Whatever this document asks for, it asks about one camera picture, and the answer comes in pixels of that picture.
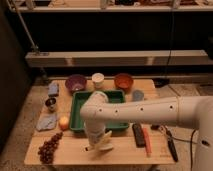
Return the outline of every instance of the small cup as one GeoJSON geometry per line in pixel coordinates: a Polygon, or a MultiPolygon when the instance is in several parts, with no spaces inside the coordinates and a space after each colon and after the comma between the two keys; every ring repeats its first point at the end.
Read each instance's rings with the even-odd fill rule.
{"type": "Polygon", "coordinates": [[[55,112],[57,108],[56,98],[50,97],[45,101],[45,105],[50,112],[55,112]]]}
{"type": "Polygon", "coordinates": [[[94,87],[99,89],[103,86],[104,75],[102,73],[95,73],[92,75],[92,82],[94,87]]]}

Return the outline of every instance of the gray cloth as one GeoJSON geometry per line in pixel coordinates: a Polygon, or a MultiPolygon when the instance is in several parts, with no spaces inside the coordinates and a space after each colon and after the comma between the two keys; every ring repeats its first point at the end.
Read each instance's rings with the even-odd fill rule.
{"type": "Polygon", "coordinates": [[[57,123],[57,114],[47,114],[39,119],[36,129],[37,131],[45,131],[54,129],[57,123]]]}

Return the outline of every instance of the wooden table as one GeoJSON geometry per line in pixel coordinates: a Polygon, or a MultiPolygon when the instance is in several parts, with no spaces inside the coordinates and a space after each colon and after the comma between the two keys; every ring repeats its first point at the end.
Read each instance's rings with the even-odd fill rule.
{"type": "MultiPolygon", "coordinates": [[[[65,88],[64,80],[56,80],[54,82],[59,84],[57,114],[58,116],[69,116],[72,96],[65,88]]],[[[105,80],[103,89],[114,90],[113,81],[105,80]]],[[[142,90],[145,94],[145,99],[158,97],[152,80],[135,79],[132,90],[135,89],[142,90]]],[[[88,80],[86,90],[94,90],[91,80],[88,80]]],[[[126,94],[125,98],[126,101],[131,101],[131,92],[126,94]]],[[[41,117],[46,113],[48,113],[47,108],[44,106],[41,110],[41,117]]],[[[147,127],[150,136],[151,157],[147,157],[144,148],[136,148],[131,125],[125,131],[113,132],[111,142],[114,145],[114,149],[104,153],[95,150],[85,151],[85,147],[88,146],[88,140],[85,135],[67,130],[59,142],[59,148],[55,151],[53,165],[140,165],[174,163],[168,150],[165,136],[158,131],[150,130],[149,125],[143,126],[147,127]]],[[[38,148],[43,145],[45,140],[49,140],[50,137],[57,132],[60,132],[58,126],[51,131],[37,132],[35,130],[24,163],[27,165],[41,165],[39,155],[37,154],[38,148]]]]}

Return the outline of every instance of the grapes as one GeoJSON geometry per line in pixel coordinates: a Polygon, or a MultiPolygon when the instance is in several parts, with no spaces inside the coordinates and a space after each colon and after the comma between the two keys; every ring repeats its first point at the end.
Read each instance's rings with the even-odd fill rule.
{"type": "Polygon", "coordinates": [[[49,141],[44,141],[44,144],[38,148],[38,155],[40,155],[40,161],[43,164],[53,163],[54,152],[58,148],[59,140],[62,136],[63,132],[56,133],[49,141]]]}

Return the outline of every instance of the tile floor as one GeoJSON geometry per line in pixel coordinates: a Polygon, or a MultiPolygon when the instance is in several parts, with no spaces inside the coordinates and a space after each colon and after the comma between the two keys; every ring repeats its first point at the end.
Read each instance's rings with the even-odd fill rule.
{"type": "MultiPolygon", "coordinates": [[[[170,84],[162,88],[158,88],[160,97],[170,96],[193,96],[198,95],[196,84],[170,84]]],[[[1,171],[39,171],[49,170],[50,168],[44,166],[26,166],[24,165],[24,158],[27,152],[31,136],[33,134],[34,126],[38,120],[38,113],[46,98],[47,86],[34,84],[25,100],[23,108],[16,121],[14,129],[8,139],[8,142],[0,156],[0,170],[1,171]]],[[[190,139],[192,130],[183,128],[171,128],[175,137],[182,139],[190,139]]],[[[190,171],[190,155],[189,144],[175,141],[177,152],[179,155],[179,162],[174,165],[161,165],[158,167],[161,171],[190,171]]],[[[56,167],[55,170],[116,170],[116,171],[145,171],[148,166],[129,166],[129,167],[56,167]]]]}

